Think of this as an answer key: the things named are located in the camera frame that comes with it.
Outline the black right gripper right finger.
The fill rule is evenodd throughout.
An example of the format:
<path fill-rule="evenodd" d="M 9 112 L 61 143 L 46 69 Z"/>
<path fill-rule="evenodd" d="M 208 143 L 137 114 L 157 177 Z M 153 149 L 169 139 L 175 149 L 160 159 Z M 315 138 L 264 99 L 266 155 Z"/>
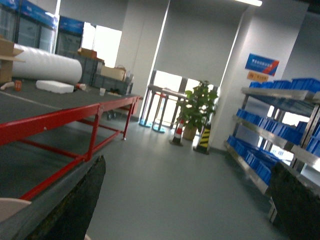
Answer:
<path fill-rule="evenodd" d="M 283 162 L 271 168 L 269 191 L 291 240 L 320 238 L 320 187 Z"/>

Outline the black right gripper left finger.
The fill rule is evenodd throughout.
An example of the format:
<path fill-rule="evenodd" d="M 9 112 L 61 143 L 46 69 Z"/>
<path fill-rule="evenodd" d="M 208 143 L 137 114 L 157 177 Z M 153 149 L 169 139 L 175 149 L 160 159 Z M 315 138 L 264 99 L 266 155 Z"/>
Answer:
<path fill-rule="evenodd" d="M 106 161 L 103 155 L 93 162 L 84 177 L 45 217 L 27 240 L 84 240 L 99 199 Z"/>

